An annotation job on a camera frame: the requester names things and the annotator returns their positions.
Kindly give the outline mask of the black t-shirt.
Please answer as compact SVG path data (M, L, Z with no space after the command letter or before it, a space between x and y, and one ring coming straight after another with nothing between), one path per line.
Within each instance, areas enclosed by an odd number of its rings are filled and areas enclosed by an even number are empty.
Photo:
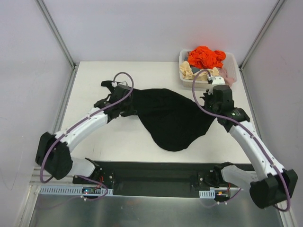
M169 89L134 89L133 108L154 142L166 151L184 150L204 136L214 117Z

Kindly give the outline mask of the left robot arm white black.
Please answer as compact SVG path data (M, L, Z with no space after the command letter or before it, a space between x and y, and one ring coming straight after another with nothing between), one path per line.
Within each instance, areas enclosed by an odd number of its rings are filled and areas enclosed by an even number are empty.
M109 82L110 94L97 101L93 108L73 126L54 134L45 132L38 144L35 162L51 179L61 180L68 175L83 176L95 184L101 177L101 167L89 158L75 158L71 152L98 128L125 115L131 109L132 87L127 82Z

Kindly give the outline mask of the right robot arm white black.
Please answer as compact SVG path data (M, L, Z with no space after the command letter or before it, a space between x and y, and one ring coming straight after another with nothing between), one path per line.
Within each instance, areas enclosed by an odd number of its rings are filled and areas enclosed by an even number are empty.
M202 98L205 102L202 111L217 118L218 123L238 142L255 171L249 173L230 162L219 164L211 175L215 187L234 184L248 191L260 209L276 208L278 203L286 201L286 207L280 211L288 211L298 180L297 173L287 170L270 153L246 112L234 106L232 90L228 85L216 85L208 89Z

